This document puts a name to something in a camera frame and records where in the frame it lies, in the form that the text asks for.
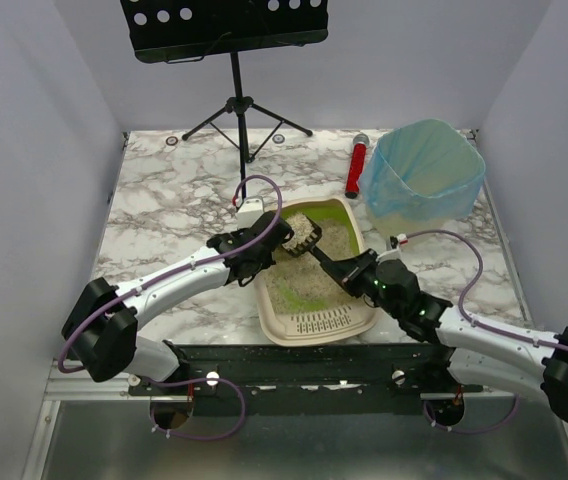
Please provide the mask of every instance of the marble surface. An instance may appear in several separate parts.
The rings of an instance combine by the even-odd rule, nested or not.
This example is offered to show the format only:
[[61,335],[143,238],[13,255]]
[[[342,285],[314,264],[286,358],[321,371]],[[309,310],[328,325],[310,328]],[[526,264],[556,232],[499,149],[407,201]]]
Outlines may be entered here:
[[[268,132],[249,130],[252,150]],[[372,142],[385,133],[364,132]],[[131,134],[96,277],[117,283],[147,275],[190,255],[213,234],[236,228],[230,199],[239,181],[238,151],[214,130],[203,130],[188,142],[181,140],[181,133]],[[237,141],[235,131],[226,133]],[[280,133],[286,141],[282,145],[269,141],[248,165],[248,173],[272,178],[285,201],[341,195],[357,132],[316,131],[311,138],[295,130]],[[180,138],[178,145],[166,144],[171,135]],[[249,183],[248,193],[275,198],[268,185],[259,181]],[[367,245],[382,251],[384,241],[367,220],[361,200],[349,202]],[[445,228],[466,235],[484,257],[485,273],[468,297],[468,310],[514,325],[530,325],[513,289],[485,195],[480,195],[470,217],[447,222]],[[475,257],[467,247],[440,236],[406,250],[403,260],[418,274],[425,291],[451,300],[457,300],[476,271]],[[260,328],[253,288],[237,285],[183,302],[151,321],[141,334],[180,344],[270,343]],[[396,322],[379,311],[375,327],[347,342],[408,341]]]

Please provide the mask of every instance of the wall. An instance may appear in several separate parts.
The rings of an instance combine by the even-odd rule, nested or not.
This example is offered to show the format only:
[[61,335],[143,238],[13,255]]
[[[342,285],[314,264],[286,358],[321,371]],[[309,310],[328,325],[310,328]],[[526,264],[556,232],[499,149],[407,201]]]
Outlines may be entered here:
[[[190,128],[232,95],[228,56],[145,65],[133,55],[118,1],[55,1],[124,127]],[[244,90],[309,127],[390,127],[427,117],[479,126],[548,4],[329,0],[325,42],[240,56]],[[249,124],[272,121],[254,112]]]
[[122,135],[50,0],[0,1],[0,479],[20,478]]
[[568,0],[550,7],[480,131],[538,324],[568,324]]

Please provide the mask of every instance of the music stand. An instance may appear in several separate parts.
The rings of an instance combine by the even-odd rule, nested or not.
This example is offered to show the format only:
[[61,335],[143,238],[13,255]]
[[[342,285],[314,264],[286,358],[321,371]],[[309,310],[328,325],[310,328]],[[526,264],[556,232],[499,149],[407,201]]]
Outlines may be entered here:
[[[319,43],[328,36],[328,0],[120,0],[130,30],[135,56],[144,63],[199,62],[209,55],[229,53],[235,96],[224,107],[182,138],[211,125],[240,151],[240,177],[246,164],[283,125],[313,135],[290,120],[256,104],[242,91],[238,52]],[[253,108],[279,123],[252,154],[249,152],[245,113]],[[239,145],[213,122],[235,113]],[[242,188],[246,198],[246,187]]]

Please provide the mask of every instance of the red microphone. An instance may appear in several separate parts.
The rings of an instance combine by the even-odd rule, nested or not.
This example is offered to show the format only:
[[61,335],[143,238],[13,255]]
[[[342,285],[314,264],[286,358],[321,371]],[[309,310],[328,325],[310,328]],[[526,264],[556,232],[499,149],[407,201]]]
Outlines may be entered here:
[[348,178],[346,179],[346,192],[347,198],[357,198],[360,193],[360,188],[357,186],[357,181],[364,169],[364,159],[366,158],[366,149],[370,142],[365,133],[360,133],[353,139],[353,155],[351,156],[351,168],[348,171]]

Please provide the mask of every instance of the blue trash bag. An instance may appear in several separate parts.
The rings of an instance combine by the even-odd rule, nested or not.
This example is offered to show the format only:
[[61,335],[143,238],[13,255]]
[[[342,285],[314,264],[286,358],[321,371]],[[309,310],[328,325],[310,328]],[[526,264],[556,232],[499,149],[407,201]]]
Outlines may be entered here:
[[466,138],[441,120],[422,120],[384,135],[358,185],[376,217],[414,222],[471,213],[486,165]]

